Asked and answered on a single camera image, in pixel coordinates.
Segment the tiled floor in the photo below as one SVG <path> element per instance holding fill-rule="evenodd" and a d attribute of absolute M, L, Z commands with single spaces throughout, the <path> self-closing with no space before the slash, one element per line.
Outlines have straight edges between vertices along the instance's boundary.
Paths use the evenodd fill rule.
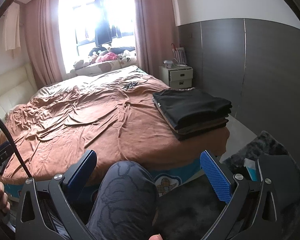
<path fill-rule="evenodd" d="M 226 144 L 226 152 L 220 158 L 221 162 L 230 157 L 232 154 L 237 153 L 241 148 L 243 148 L 257 136 L 231 115 L 229 115 L 228 120 L 229 122 L 227 123 L 227 128 L 230 131 L 230 136 Z M 196 179 L 203 174 L 203 170 L 200 170 L 186 182 Z"/>

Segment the black folded shirt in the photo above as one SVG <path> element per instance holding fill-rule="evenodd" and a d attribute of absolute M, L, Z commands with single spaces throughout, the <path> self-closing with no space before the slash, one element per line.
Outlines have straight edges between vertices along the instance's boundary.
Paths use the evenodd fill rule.
<path fill-rule="evenodd" d="M 205 93 L 201 89 L 171 90 L 154 93 L 153 97 L 175 130 L 194 123 L 222 118 L 231 113 L 231 102 Z"/>

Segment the gray wardrobe door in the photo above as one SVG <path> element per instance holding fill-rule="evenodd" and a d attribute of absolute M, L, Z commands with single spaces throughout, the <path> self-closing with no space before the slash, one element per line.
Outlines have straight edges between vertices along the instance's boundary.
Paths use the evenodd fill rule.
<path fill-rule="evenodd" d="M 246 74 L 237 119 L 268 131 L 300 165 L 300 30 L 246 19 Z"/>
<path fill-rule="evenodd" d="M 202 79 L 205 90 L 232 102 L 234 116 L 243 80 L 245 36 L 243 19 L 201 22 Z"/>
<path fill-rule="evenodd" d="M 188 65 L 193 68 L 193 87 L 202 87 L 202 45 L 200 22 L 179 26 L 179 42 L 185 48 Z"/>

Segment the drawer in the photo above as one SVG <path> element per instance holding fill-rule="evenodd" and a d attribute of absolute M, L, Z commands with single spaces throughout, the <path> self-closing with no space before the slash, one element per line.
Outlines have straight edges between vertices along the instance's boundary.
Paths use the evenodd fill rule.
<path fill-rule="evenodd" d="M 192 79 L 192 77 L 193 77 L 192 69 L 170 71 L 170 81 Z"/>
<path fill-rule="evenodd" d="M 192 87 L 192 79 L 170 81 L 170 87 L 174 89 L 190 88 Z"/>

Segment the bright window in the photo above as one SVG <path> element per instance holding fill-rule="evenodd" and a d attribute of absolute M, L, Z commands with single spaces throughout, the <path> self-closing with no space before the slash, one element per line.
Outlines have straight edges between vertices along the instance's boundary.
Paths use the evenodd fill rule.
<path fill-rule="evenodd" d="M 135 46 L 133 36 L 133 0 L 104 0 L 112 46 Z M 62 57 L 66 72 L 80 57 L 87 57 L 95 45 L 95 28 L 99 11 L 94 0 L 59 0 L 58 18 Z"/>

